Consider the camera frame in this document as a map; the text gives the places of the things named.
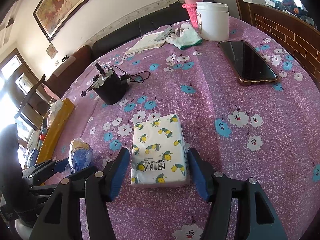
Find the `glove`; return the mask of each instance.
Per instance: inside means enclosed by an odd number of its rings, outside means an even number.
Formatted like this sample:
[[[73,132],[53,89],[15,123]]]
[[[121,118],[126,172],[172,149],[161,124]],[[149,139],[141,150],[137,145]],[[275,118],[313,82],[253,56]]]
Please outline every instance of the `glove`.
[[[202,43],[202,39],[196,30],[190,25],[183,23],[180,28],[180,37],[172,33],[170,37],[165,38],[167,43],[175,45],[179,49],[186,49]]]

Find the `brick pattern wall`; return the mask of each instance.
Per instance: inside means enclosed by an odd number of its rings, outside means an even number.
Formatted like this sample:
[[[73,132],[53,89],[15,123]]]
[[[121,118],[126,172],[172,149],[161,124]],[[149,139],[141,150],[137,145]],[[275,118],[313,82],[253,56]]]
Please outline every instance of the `brick pattern wall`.
[[[256,27],[282,45],[299,62],[320,90],[320,51],[287,28],[255,14]]]

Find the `smartphone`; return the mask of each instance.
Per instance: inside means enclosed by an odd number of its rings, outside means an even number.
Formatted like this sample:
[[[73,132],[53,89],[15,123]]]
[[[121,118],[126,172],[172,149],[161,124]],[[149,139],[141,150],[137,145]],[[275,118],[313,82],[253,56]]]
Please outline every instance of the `smartphone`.
[[[278,75],[247,42],[221,41],[218,46],[231,62],[241,85],[249,86],[278,81]]]

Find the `black wire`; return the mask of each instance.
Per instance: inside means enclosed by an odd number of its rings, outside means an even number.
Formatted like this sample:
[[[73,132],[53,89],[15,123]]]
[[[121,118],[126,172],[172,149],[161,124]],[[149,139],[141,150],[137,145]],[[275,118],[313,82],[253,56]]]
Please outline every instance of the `black wire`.
[[[109,67],[116,67],[117,69],[119,69],[119,70],[122,71],[123,73],[129,75],[129,76],[130,76],[130,79],[132,80],[131,82],[136,82],[136,83],[139,83],[139,84],[142,84],[142,83],[143,83],[145,80],[147,80],[147,79],[150,77],[150,75],[151,75],[150,71],[142,71],[142,72],[140,72],[140,73],[137,73],[137,74],[134,74],[134,75],[130,75],[129,73],[127,73],[126,71],[122,70],[122,69],[119,68],[118,66],[109,65],[109,66],[104,66],[103,69],[106,68],[106,67],[107,67],[108,69],[111,69],[111,68],[109,68]],[[139,75],[139,74],[142,74],[142,73],[148,73],[149,75],[148,75],[148,77],[143,78],[142,76]],[[136,80],[134,80],[132,77],[141,77],[142,80],[136,81]]]

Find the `pink knitted cup sleeve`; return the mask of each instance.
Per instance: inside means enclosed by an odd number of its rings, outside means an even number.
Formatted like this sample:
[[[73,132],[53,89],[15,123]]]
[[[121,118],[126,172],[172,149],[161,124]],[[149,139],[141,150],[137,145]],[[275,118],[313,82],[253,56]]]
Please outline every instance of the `pink knitted cup sleeve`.
[[[183,4],[182,5],[183,8],[187,9],[188,14],[190,16],[190,20],[192,23],[192,26],[194,28],[198,28],[198,20],[197,20],[197,4]]]

